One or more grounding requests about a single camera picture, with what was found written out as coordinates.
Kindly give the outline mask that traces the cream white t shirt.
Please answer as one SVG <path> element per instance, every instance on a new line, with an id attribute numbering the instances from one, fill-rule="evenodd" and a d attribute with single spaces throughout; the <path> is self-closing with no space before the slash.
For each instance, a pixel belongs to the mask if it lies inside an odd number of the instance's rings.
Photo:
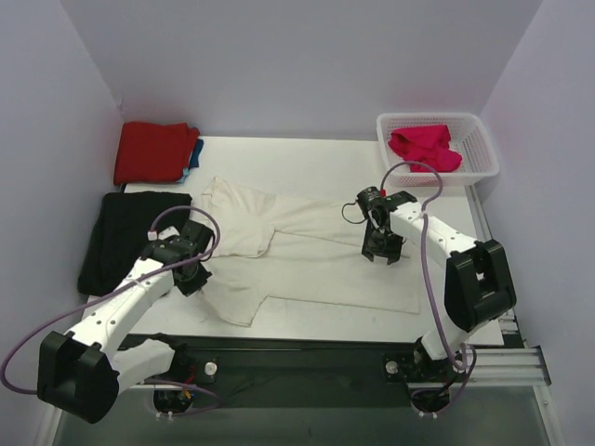
<path id="1" fill-rule="evenodd" d="M 268 297 L 417 314 L 419 252 L 387 265 L 362 253 L 364 226 L 338 203 L 266 193 L 214 177 L 202 205 L 221 240 L 202 297 L 218 317 L 249 326 Z"/>

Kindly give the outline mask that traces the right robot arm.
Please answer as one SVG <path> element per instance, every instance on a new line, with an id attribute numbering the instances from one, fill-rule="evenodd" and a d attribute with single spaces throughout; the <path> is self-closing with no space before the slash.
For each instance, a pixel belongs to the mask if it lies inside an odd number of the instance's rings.
<path id="1" fill-rule="evenodd" d="M 369 187 L 355 202 L 366 222 L 362 255 L 368 260 L 385 258 L 391 265 L 401 259 L 404 242 L 420 250 L 435 328 L 416 341 L 413 371 L 432 379 L 445 360 L 467 370 L 469 339 L 517 303 L 504 247 L 453 229 L 406 191 L 387 195 Z"/>

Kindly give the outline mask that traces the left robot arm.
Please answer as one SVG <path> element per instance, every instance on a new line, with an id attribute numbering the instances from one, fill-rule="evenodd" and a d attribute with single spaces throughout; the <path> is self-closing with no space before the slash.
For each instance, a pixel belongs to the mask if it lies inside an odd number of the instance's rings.
<path id="1" fill-rule="evenodd" d="M 39 350 L 36 396 L 91 424 L 101 420 L 125 390 L 148 378 L 189 383 L 195 377 L 187 349 L 165 334 L 121 349 L 148 309 L 174 289 L 191 295 L 210 272 L 196 260 L 214 247 L 215 232 L 189 220 L 181 231 L 149 242 L 116 289 L 64 334 L 50 332 Z"/>

